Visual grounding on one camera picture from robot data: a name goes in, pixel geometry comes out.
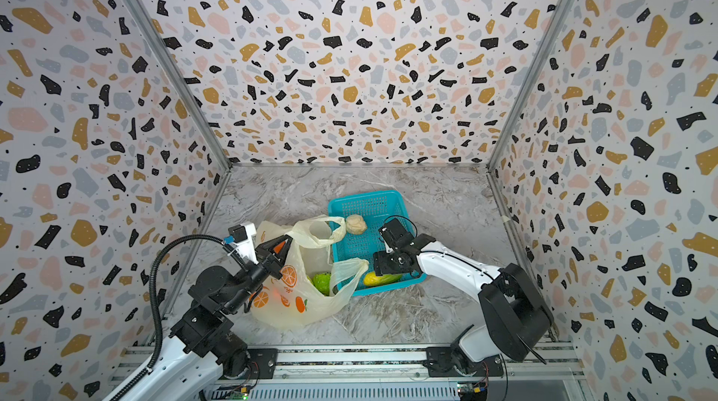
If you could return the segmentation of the green yellow mango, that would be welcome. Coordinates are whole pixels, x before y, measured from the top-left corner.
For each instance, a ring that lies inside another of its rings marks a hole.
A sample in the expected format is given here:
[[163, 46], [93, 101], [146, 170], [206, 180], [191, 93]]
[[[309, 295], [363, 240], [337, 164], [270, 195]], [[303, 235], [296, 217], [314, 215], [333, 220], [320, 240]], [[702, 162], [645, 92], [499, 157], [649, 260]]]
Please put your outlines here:
[[368, 272], [364, 276], [363, 283], [368, 288], [380, 287], [384, 285], [394, 284], [401, 281], [401, 274], [377, 275], [375, 272]]

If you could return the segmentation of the yellow plastic bag orange prints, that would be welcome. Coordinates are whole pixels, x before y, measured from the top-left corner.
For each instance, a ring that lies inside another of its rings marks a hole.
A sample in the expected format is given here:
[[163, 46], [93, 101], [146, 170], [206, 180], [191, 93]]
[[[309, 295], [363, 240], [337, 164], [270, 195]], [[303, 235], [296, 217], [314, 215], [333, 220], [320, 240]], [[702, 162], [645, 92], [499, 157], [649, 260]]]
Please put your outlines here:
[[[268, 278], [254, 301], [252, 316], [277, 329], [304, 327], [331, 317], [350, 302], [359, 278], [368, 271], [368, 261], [353, 258], [334, 262], [332, 246], [345, 238], [342, 217], [319, 216], [293, 225], [263, 221], [257, 227], [255, 242], [279, 236], [293, 238], [282, 279]], [[323, 296], [312, 285], [318, 273], [331, 274], [331, 296]]]

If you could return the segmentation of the beige garlic bulb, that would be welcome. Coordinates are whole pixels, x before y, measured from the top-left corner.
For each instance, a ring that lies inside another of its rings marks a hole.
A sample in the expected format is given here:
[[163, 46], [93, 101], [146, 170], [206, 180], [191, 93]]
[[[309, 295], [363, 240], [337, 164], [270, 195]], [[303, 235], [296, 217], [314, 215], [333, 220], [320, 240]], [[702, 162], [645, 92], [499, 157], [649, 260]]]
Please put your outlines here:
[[363, 216], [359, 214], [353, 214], [346, 218], [346, 230], [349, 234], [354, 236], [360, 236], [368, 230], [368, 225]]

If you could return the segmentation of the green apple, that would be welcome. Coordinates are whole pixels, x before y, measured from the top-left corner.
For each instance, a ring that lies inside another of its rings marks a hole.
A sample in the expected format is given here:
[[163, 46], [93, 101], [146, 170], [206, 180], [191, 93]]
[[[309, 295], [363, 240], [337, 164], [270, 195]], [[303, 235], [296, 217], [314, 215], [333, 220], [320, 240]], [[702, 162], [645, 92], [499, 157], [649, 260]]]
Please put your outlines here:
[[330, 273], [318, 273], [312, 277], [312, 285], [319, 291], [323, 296], [331, 296], [331, 274]]

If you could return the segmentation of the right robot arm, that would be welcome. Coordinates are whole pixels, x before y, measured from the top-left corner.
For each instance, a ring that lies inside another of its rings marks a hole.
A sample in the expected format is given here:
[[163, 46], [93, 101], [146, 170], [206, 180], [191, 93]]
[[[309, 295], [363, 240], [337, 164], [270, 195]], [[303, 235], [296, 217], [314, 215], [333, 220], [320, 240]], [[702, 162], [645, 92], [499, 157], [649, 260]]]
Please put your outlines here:
[[457, 370], [465, 371], [495, 355], [516, 362], [531, 355], [547, 363], [535, 347], [551, 329], [553, 314], [521, 266], [474, 261], [432, 236], [411, 234], [396, 218], [379, 233], [386, 250], [373, 255], [377, 275], [426, 274], [450, 283], [480, 305], [484, 323], [469, 326], [452, 343]]

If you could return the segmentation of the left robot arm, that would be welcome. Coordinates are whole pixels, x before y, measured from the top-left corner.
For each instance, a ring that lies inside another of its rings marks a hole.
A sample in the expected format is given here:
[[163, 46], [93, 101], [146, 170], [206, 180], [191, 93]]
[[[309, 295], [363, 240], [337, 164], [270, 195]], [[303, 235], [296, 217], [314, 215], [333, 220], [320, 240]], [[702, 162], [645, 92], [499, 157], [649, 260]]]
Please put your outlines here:
[[[157, 275], [161, 261], [175, 247], [190, 241], [219, 245], [239, 264], [230, 273], [222, 266], [206, 268], [190, 288], [192, 304], [163, 330]], [[237, 227], [222, 239], [188, 235], [170, 242], [158, 254], [149, 276], [154, 341], [151, 356], [109, 395], [110, 400], [196, 400], [222, 379], [232, 380], [247, 398], [261, 380], [275, 373], [278, 350], [251, 350], [232, 328], [233, 315], [247, 313], [259, 301], [269, 278], [282, 279], [293, 240], [283, 235], [254, 245], [249, 227]]]

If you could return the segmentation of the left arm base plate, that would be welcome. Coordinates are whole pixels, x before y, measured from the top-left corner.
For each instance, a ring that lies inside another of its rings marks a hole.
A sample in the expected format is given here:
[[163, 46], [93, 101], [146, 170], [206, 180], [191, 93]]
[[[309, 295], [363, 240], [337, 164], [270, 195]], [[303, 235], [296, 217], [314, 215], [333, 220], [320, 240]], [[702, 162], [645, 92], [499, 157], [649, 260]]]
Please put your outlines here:
[[219, 365], [220, 378], [228, 380], [271, 380], [278, 363], [279, 350], [250, 348], [232, 354]]

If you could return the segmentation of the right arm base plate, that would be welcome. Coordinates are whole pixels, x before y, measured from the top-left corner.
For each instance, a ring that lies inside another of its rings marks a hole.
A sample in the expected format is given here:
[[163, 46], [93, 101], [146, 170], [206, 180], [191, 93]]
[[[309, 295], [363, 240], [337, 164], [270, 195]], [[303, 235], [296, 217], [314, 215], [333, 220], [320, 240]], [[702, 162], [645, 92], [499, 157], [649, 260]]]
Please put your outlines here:
[[471, 361], [458, 348], [429, 347], [423, 366], [432, 378], [480, 378], [503, 377], [504, 368], [500, 358], [489, 357], [481, 362]]

